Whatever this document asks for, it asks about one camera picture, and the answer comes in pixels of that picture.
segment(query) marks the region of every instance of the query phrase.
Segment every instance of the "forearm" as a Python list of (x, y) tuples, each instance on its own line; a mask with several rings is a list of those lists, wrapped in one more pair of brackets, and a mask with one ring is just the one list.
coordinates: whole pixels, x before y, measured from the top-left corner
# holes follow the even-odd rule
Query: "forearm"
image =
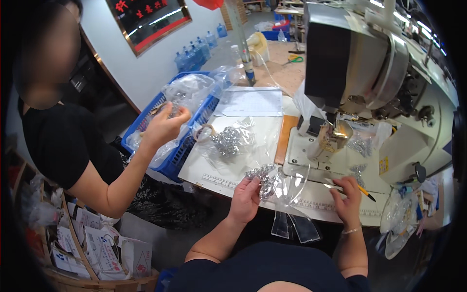
[(194, 258), (206, 258), (220, 263), (228, 258), (246, 224), (235, 223), (227, 216), (210, 233), (193, 245), (185, 262)]
[(109, 185), (107, 203), (115, 218), (120, 218), (133, 201), (157, 149), (141, 144), (125, 170)]
[[(344, 227), (344, 230), (355, 228)], [(347, 278), (356, 274), (368, 275), (367, 247), (360, 228), (356, 232), (343, 235), (343, 244), (338, 256), (338, 267), (342, 275)]]

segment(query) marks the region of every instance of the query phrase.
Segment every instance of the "fluorescent light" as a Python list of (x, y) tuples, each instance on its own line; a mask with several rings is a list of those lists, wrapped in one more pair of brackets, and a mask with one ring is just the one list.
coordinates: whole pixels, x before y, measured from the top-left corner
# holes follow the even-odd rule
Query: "fluorescent light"
[(432, 36), (430, 35), (430, 33), (428, 32), (428, 30), (426, 30), (425, 28), (422, 28), (422, 34), (424, 34), (427, 38), (431, 39)]
[(407, 24), (410, 23), (410, 21), (408, 19), (406, 19), (405, 17), (403, 17), (402, 15), (397, 13), (397, 11), (394, 11), (394, 16), (397, 17), (398, 19), (402, 20), (403, 22), (407, 23)]
[(430, 32), (430, 33), (432, 32), (432, 30), (431, 30), (428, 26), (424, 25), (420, 20), (418, 20), (417, 23), (418, 23), (421, 27), (423, 27), (423, 28), (425, 28), (426, 30), (428, 30), (428, 32)]
[(128, 34), (128, 36), (131, 36), (131, 35), (134, 34), (137, 30), (138, 30), (138, 29), (135, 29), (134, 31), (130, 32), (130, 33)]
[(373, 3), (373, 4), (375, 4), (375, 5), (378, 6), (378, 7), (384, 8), (384, 6), (383, 6), (380, 2), (378, 2), (378, 1), (370, 0), (370, 2)]
[(159, 22), (159, 21), (161, 21), (162, 19), (167, 18), (167, 17), (171, 16), (172, 14), (175, 14), (175, 13), (177, 13), (177, 12), (179, 12), (179, 11), (182, 11), (182, 9), (179, 8), (179, 9), (177, 9), (177, 10), (174, 10), (174, 11), (170, 12), (169, 14), (166, 14), (166, 15), (164, 15), (163, 17), (154, 20), (154, 21), (151, 22), (149, 25), (154, 24), (154, 23), (156, 23), (156, 22)]

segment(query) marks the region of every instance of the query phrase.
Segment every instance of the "navy blue shirt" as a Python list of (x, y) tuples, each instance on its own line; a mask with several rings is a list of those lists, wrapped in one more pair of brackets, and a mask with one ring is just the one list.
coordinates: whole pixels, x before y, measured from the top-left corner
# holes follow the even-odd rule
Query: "navy blue shirt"
[(276, 281), (313, 292), (370, 291), (365, 276), (345, 279), (333, 260), (318, 249), (261, 242), (220, 264), (205, 259), (184, 263), (170, 281), (168, 292), (257, 292)]

